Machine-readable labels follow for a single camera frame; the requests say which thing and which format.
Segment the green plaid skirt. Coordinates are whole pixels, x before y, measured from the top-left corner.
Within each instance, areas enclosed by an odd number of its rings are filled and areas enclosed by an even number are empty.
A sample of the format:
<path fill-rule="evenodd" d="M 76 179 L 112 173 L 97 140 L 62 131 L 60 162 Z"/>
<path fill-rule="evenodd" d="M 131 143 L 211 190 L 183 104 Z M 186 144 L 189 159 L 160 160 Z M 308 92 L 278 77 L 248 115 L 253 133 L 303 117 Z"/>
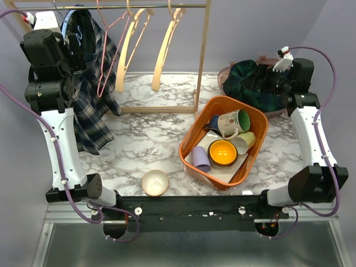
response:
<path fill-rule="evenodd" d="M 272 92 L 263 92 L 260 83 L 254 84 L 254 73 L 257 69 L 258 64 L 254 60 L 233 63 L 227 78 L 221 82 L 223 93 L 263 113 L 283 110 L 281 96 Z"/>

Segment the navy beige plaid skirt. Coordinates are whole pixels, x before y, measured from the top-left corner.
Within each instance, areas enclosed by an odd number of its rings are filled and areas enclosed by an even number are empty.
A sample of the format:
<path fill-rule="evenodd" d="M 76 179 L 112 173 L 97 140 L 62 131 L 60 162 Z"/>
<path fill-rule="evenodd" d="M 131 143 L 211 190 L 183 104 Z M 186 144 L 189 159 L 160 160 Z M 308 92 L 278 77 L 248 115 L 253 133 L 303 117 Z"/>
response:
<path fill-rule="evenodd" d="M 97 85 L 100 77 L 103 40 L 105 32 L 93 19 L 88 10 L 71 10 L 68 17 L 66 38 L 74 33 L 80 44 L 86 63 L 84 71 L 73 74 L 75 93 L 73 95 L 74 132 L 78 151 L 97 155 L 99 150 L 114 139 L 102 117 L 107 111 L 121 116 L 122 111 L 113 95 L 116 75 L 112 71 L 101 98 L 97 96 Z M 108 37 L 105 56 L 104 76 L 111 65 L 116 45 Z"/>

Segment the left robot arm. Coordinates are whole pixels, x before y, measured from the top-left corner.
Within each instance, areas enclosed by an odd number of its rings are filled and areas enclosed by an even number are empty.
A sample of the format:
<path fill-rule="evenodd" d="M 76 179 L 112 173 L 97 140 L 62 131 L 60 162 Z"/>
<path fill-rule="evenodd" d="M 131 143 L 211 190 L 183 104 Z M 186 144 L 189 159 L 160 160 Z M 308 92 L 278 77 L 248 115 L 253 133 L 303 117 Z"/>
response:
<path fill-rule="evenodd" d="M 80 163 L 75 133 L 73 94 L 74 71 L 86 64 L 76 37 L 69 36 L 71 51 L 63 35 L 38 29 L 24 35 L 20 47 L 30 63 L 24 96 L 44 137 L 52 166 L 52 187 L 48 202 L 91 200 L 103 205 L 112 220 L 123 214 L 119 194 L 103 186 L 99 174 L 86 174 Z"/>

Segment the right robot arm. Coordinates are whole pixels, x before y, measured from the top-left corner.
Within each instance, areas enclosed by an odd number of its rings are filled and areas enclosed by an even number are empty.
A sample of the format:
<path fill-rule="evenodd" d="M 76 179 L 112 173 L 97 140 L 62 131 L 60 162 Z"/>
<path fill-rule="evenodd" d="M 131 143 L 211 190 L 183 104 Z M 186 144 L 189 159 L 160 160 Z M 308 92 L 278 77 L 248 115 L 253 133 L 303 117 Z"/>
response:
<path fill-rule="evenodd" d="M 313 61 L 296 58 L 286 75 L 260 64 L 251 76 L 253 89 L 283 98 L 303 156 L 303 169 L 286 186 L 268 190 L 266 199 L 256 203 L 256 212 L 263 218 L 274 214 L 276 206 L 334 202 L 348 179 L 347 168 L 339 166 L 328 146 L 318 97 L 309 92 L 313 72 Z"/>

